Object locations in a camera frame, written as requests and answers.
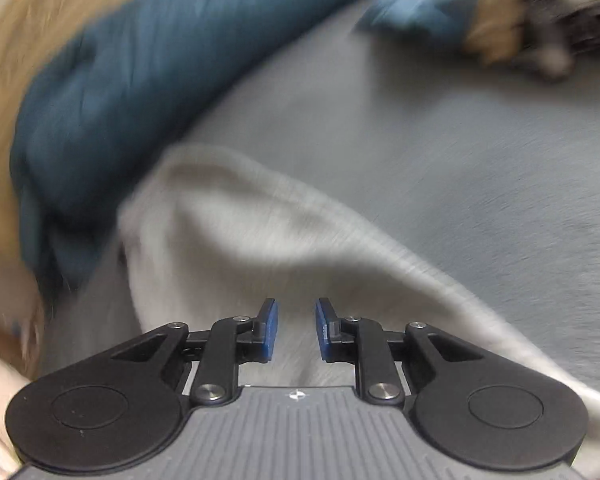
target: gray ribbed plate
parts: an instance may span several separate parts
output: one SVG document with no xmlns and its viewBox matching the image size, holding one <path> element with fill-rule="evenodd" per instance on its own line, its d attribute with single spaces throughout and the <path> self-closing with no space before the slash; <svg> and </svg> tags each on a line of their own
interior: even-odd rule
<svg viewBox="0 0 600 480">
<path fill-rule="evenodd" d="M 18 480 L 58 480 L 26 466 Z M 193 412 L 163 452 L 107 480 L 582 480 L 565 464 L 536 473 L 482 471 L 424 442 L 400 410 L 348 386 L 245 387 L 235 402 Z"/>
</svg>

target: gray bedsheet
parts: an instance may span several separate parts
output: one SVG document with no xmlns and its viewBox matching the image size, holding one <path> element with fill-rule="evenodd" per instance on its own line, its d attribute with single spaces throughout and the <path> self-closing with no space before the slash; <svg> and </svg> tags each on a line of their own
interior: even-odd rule
<svg viewBox="0 0 600 480">
<path fill-rule="evenodd" d="M 341 200 L 600 390 L 600 63 L 548 86 L 427 56 L 354 32 L 367 2 L 253 72 L 192 138 Z M 100 270 L 55 323 L 72 344 L 127 323 L 122 310 L 132 322 L 128 298 L 102 305 L 126 286 L 107 280 Z M 130 333 L 106 330 L 111 343 Z M 104 345 L 88 339 L 74 358 Z M 48 341 L 46 369 L 65 364 Z"/>
</svg>

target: teal garment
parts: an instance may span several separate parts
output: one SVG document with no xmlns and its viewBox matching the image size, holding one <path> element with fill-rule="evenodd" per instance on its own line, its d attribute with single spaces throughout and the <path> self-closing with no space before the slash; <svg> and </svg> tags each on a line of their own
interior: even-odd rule
<svg viewBox="0 0 600 480">
<path fill-rule="evenodd" d="M 360 27 L 389 31 L 439 51 L 457 51 L 478 0 L 378 0 Z"/>
<path fill-rule="evenodd" d="M 33 80 L 11 149 L 24 261 L 90 272 L 116 208 L 241 75 L 351 0 L 133 0 Z"/>
</svg>

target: gray blanket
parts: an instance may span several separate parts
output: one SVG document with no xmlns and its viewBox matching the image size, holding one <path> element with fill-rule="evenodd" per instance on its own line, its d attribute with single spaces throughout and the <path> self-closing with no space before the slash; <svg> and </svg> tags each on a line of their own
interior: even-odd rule
<svg viewBox="0 0 600 480">
<path fill-rule="evenodd" d="M 571 386 L 590 413 L 576 468 L 600 478 L 600 393 L 561 370 L 458 283 L 365 219 L 299 182 L 227 150 L 183 144 L 163 158 L 120 215 L 141 326 L 208 329 L 280 303 L 273 361 L 244 365 L 240 382 L 353 384 L 347 364 L 321 362 L 313 306 L 389 330 L 433 324 Z"/>
</svg>

